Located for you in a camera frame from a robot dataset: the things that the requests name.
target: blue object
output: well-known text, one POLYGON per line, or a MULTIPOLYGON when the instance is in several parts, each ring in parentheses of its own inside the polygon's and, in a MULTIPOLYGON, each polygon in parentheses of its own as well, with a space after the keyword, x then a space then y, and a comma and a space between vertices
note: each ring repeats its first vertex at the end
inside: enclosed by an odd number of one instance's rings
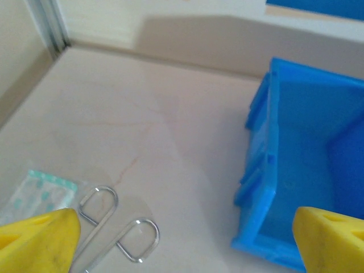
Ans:
POLYGON ((267 4, 364 20, 363 0, 267 0, 267 4))
POLYGON ((364 219, 364 81, 272 59, 246 128, 231 245, 304 271, 292 234, 298 207, 364 219))

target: white wall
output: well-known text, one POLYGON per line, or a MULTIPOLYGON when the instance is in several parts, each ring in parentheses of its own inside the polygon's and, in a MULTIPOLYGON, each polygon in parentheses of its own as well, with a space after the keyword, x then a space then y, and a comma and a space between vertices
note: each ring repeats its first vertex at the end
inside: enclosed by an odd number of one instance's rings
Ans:
POLYGON ((265 0, 59 0, 71 40, 261 76, 272 56, 364 77, 364 23, 265 0))
POLYGON ((1 122, 51 65, 52 59, 23 1, 1 0, 0 37, 1 122))

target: tabletop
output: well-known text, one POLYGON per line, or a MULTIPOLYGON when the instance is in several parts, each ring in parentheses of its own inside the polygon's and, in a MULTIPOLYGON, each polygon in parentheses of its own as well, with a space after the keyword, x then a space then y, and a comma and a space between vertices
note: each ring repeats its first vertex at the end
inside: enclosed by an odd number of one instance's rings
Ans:
POLYGON ((114 247, 95 273, 293 272, 230 248, 249 137, 243 125, 258 85, 240 75, 69 48, 0 132, 0 197, 14 189, 9 174, 29 165, 114 187, 120 208, 83 261, 135 217, 156 222, 160 243, 144 263, 114 247))

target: transparent plastic wrapper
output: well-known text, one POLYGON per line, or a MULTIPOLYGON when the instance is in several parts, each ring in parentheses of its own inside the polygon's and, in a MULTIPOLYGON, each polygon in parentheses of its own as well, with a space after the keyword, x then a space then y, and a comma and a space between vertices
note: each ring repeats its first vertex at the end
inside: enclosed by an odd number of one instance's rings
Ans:
POLYGON ((77 210, 78 202, 91 188, 87 182, 75 182, 29 169, 14 193, 0 209, 0 225, 63 208, 77 210))

